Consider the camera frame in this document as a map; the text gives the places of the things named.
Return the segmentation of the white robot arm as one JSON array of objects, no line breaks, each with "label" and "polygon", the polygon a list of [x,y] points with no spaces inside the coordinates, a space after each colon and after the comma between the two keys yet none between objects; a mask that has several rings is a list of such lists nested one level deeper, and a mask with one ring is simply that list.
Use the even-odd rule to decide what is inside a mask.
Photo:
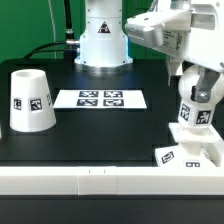
[{"label": "white robot arm", "polygon": [[100,71],[132,62],[130,42],[170,57],[169,72],[184,61],[224,73],[224,0],[154,0],[151,8],[121,23],[122,0],[85,0],[86,28],[75,59]]}]

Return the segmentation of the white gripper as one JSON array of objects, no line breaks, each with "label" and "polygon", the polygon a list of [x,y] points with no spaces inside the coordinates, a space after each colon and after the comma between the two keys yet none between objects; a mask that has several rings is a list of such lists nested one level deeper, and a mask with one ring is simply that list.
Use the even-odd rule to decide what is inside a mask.
[{"label": "white gripper", "polygon": [[158,0],[153,10],[128,18],[125,30],[131,42],[169,55],[169,86],[175,86],[183,75],[183,60],[191,62],[200,65],[191,67],[197,78],[191,100],[221,101],[224,0]]}]

